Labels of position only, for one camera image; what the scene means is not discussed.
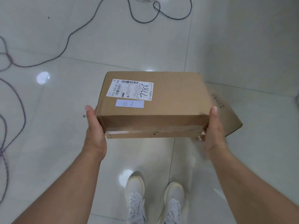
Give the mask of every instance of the hand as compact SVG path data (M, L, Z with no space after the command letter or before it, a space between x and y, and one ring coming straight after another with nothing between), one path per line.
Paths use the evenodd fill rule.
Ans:
M103 128L95 115L96 109L93 110L92 107L87 105L85 106L85 110L88 129L82 150L96 152L96 154L99 155L100 161L102 161L107 152L107 143Z
M217 107L214 106L210 110L210 121L207 128L205 137L205 149L208 153L214 149L227 149L227 145L224 139L224 131L222 124L217 114Z

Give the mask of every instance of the cardboard box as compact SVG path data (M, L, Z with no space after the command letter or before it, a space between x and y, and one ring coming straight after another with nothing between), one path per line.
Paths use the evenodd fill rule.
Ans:
M217 91L212 94L217 98L197 72L108 72L97 118L107 138L197 137L214 103L222 106L219 116L230 134L241 122Z

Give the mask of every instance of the forearm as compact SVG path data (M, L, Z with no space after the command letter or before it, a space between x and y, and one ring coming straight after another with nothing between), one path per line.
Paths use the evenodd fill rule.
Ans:
M228 149L208 152L237 223L295 223L299 208L243 165Z
M83 150L69 168L13 223L87 223L100 162L96 152Z

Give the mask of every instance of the barcode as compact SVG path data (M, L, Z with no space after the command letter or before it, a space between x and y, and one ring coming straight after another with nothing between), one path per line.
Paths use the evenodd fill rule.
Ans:
M122 80L122 83L133 83L133 84L138 84L138 82L136 81L126 81L126 80Z
M116 90L116 92L115 92L115 96L117 96L117 95L118 95L118 93L119 93L120 89L121 89L121 85L118 85L118 87L117 87L117 90Z

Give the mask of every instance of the shoelace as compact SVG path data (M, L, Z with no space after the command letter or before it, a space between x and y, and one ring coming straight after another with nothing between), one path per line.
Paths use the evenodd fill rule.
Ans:
M168 202L168 211L167 211L166 217L164 218L163 223L164 224L168 224L168 223L179 224L180 219L181 219L180 209L181 209L180 202L178 200L171 199Z
M144 211L144 201L141 201L139 193L131 193L129 204L129 217L130 223L143 224L146 222L146 216Z

